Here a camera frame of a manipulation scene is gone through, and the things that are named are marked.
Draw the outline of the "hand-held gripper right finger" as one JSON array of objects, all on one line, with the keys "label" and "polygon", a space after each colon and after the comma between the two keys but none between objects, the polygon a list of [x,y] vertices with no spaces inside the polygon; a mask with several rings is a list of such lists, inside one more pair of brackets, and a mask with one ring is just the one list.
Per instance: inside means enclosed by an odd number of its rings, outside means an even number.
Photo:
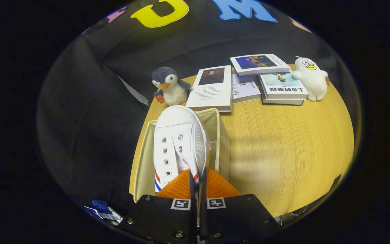
[{"label": "hand-held gripper right finger", "polygon": [[[212,191],[221,190],[216,196]],[[200,239],[206,244],[258,244],[277,233],[281,225],[254,194],[230,193],[232,185],[205,168],[200,195]]]}]

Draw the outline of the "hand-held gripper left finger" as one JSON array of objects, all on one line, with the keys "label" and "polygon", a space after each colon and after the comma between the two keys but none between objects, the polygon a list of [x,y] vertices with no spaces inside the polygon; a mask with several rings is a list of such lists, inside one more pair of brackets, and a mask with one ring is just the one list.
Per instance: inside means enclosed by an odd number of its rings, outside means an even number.
[{"label": "hand-held gripper left finger", "polygon": [[183,171],[156,196],[141,196],[124,216],[119,230],[145,244],[196,244],[194,186],[191,171]]}]

